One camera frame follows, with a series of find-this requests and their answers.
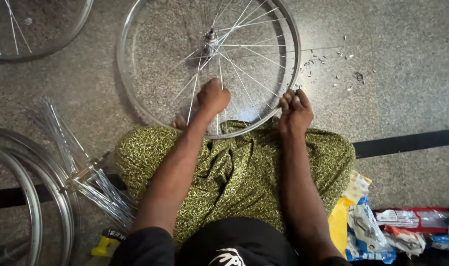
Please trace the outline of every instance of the concrete floor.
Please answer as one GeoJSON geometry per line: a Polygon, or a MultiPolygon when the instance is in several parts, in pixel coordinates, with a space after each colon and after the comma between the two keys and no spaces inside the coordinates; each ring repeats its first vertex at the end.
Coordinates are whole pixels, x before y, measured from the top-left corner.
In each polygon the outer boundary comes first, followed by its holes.
{"type": "MultiPolygon", "coordinates": [[[[22,113],[33,99],[48,96],[89,154],[113,150],[120,136],[143,120],[127,101],[115,63],[121,21],[133,2],[97,1],[84,29],[62,51],[29,63],[0,65],[0,126],[53,149],[22,113]]],[[[449,128],[449,0],[287,2],[298,23],[301,48],[329,57],[313,70],[312,79],[321,82],[303,80],[314,127],[352,142],[449,128]],[[354,57],[339,58],[338,51],[354,57]],[[355,71],[365,74],[365,85],[352,76],[355,71]]],[[[310,51],[303,53],[303,60],[310,57],[310,51]]],[[[356,169],[373,180],[373,209],[449,207],[449,146],[361,159],[356,169]]],[[[0,176],[0,189],[18,186],[5,170],[0,176]]],[[[112,224],[88,202],[84,206],[79,265],[101,230],[112,224]]],[[[13,232],[28,232],[25,215],[23,207],[0,210],[0,241],[13,232]],[[12,224],[4,222],[9,219],[12,224]]]]}

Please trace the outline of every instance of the person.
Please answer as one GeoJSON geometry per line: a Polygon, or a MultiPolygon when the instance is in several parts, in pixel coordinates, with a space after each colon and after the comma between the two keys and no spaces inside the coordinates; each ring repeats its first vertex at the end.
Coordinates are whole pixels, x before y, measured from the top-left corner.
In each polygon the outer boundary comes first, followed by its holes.
{"type": "Polygon", "coordinates": [[[175,254],[177,213],[192,184],[202,140],[210,121],[231,99],[216,78],[197,96],[200,109],[156,169],[129,235],[110,265],[350,265],[331,241],[327,214],[311,176],[305,132],[313,113],[301,89],[288,90],[279,102],[284,166],[279,195],[288,237],[257,219],[225,218],[199,229],[175,254]]]}

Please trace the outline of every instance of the metal rim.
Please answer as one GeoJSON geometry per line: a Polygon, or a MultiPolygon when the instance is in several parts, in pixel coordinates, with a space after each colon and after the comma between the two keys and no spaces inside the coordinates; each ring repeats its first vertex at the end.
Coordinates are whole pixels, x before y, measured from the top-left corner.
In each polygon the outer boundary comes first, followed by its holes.
{"type": "Polygon", "coordinates": [[[72,210],[68,208],[68,198],[64,194],[59,192],[59,185],[52,179],[52,177],[43,167],[31,160],[25,154],[22,154],[15,150],[9,150],[9,152],[18,160],[27,164],[27,166],[30,167],[36,173],[36,175],[42,179],[47,189],[49,190],[50,195],[55,199],[63,221],[62,225],[64,248],[62,249],[60,265],[66,266],[70,258],[72,240],[74,239],[74,232],[70,230],[70,228],[73,226],[73,221],[71,220],[72,210]]]}
{"type": "Polygon", "coordinates": [[[33,51],[27,55],[0,55],[0,63],[17,63],[17,62],[25,62],[30,60],[35,60],[42,58],[44,56],[55,53],[56,51],[62,49],[67,44],[69,44],[75,36],[80,32],[82,27],[85,25],[86,19],[91,11],[91,6],[93,5],[93,0],[85,0],[85,4],[80,12],[77,20],[74,24],[66,30],[66,33],[62,35],[61,38],[54,41],[53,44],[49,45],[43,51],[33,51]]]}
{"type": "MultiPolygon", "coordinates": [[[[299,74],[298,69],[299,69],[300,61],[301,61],[300,39],[299,39],[298,29],[296,27],[295,20],[293,19],[292,15],[290,15],[290,13],[288,12],[286,5],[284,3],[282,3],[280,0],[271,0],[271,1],[273,3],[275,3],[275,5],[280,8],[282,15],[288,20],[287,23],[292,32],[292,38],[293,38],[293,42],[295,45],[295,51],[294,51],[295,52],[295,64],[294,64],[295,74],[292,76],[292,79],[291,79],[291,82],[290,82],[290,85],[288,86],[288,88],[293,88],[295,83],[297,82],[297,77],[299,74]]],[[[131,78],[129,77],[129,75],[127,74],[127,71],[126,71],[125,45],[126,45],[127,33],[129,31],[131,22],[133,21],[134,17],[137,15],[140,8],[144,5],[145,2],[146,2],[146,0],[137,0],[136,3],[134,3],[131,11],[127,14],[127,16],[123,22],[123,29],[122,29],[121,33],[119,34],[119,38],[118,38],[118,42],[117,42],[117,51],[116,51],[116,58],[117,58],[119,73],[121,75],[123,84],[126,88],[127,96],[129,98],[130,102],[133,104],[133,106],[138,108],[142,113],[147,115],[148,118],[152,119],[155,123],[157,123],[161,126],[165,126],[165,127],[180,131],[174,127],[169,126],[168,124],[163,123],[162,121],[158,120],[157,118],[155,118],[147,110],[147,108],[144,106],[144,104],[141,103],[136,98],[134,90],[133,90],[133,84],[132,84],[131,78]]],[[[256,123],[253,123],[252,125],[250,125],[249,127],[246,127],[245,129],[242,129],[242,130],[239,130],[239,131],[236,131],[233,133],[222,134],[222,135],[206,135],[205,138],[207,138],[207,139],[225,139],[225,138],[240,136],[244,133],[247,133],[247,132],[257,128],[258,126],[262,125],[263,123],[265,123],[268,119],[270,119],[278,111],[278,109],[279,109],[278,106],[275,107],[269,114],[267,114],[261,120],[259,120],[256,123]]]]}
{"type": "Polygon", "coordinates": [[[39,198],[29,174],[13,155],[0,149],[0,160],[9,167],[18,179],[29,207],[31,216],[31,250],[26,265],[34,266],[39,259],[42,245],[42,214],[39,198]]]}
{"type": "MultiPolygon", "coordinates": [[[[42,162],[47,166],[50,172],[54,174],[53,177],[56,179],[57,184],[61,188],[65,186],[65,181],[67,180],[68,175],[62,169],[62,167],[58,165],[58,163],[53,159],[53,157],[39,144],[27,138],[26,136],[3,128],[0,128],[0,135],[20,143],[21,145],[25,146],[29,151],[34,153],[37,157],[39,157],[39,159],[42,160],[42,162]]],[[[63,191],[62,194],[64,195],[64,197],[68,198],[68,201],[66,202],[67,209],[71,210],[68,211],[69,219],[70,221],[74,221],[73,223],[70,223],[69,227],[69,231],[74,234],[74,237],[70,239],[70,244],[67,247],[65,247],[66,249],[70,250],[65,251],[66,254],[69,254],[69,256],[67,256],[66,258],[66,260],[69,261],[70,257],[72,257],[72,253],[76,253],[78,251],[78,245],[75,246],[75,243],[80,243],[80,235],[82,232],[82,220],[77,194],[75,192],[68,193],[67,191],[63,191]]]]}

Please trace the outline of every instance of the bicycle wheel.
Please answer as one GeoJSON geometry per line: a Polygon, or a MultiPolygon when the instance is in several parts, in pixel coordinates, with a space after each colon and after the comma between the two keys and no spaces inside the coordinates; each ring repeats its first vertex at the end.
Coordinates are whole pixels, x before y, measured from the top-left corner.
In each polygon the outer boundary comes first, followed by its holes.
{"type": "Polygon", "coordinates": [[[299,34],[280,0],[138,0],[119,36],[117,62],[132,104],[149,120],[187,123],[200,86],[218,77],[232,94],[207,138],[246,133],[277,111],[294,88],[299,34]],[[245,128],[227,127],[229,120],[245,128]]]}
{"type": "Polygon", "coordinates": [[[38,59],[67,45],[93,0],[0,0],[0,63],[38,59]]]}

